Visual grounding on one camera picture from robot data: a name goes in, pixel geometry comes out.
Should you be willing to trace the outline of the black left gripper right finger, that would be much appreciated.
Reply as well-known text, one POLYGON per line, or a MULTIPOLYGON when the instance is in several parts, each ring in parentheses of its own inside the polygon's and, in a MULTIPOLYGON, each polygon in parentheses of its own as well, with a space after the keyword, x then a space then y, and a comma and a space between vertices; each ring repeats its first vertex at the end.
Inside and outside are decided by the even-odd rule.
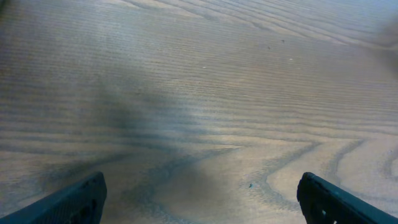
POLYGON ((297 200, 307 224, 397 224, 396 217, 311 172, 300 179, 297 200))

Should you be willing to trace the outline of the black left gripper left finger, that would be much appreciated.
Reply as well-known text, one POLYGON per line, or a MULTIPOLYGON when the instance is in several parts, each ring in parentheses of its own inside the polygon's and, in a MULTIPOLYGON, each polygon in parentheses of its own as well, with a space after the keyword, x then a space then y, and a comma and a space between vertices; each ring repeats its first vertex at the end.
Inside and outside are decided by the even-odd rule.
POLYGON ((1 224, 99 224, 107 197, 102 172, 1 218, 1 224))

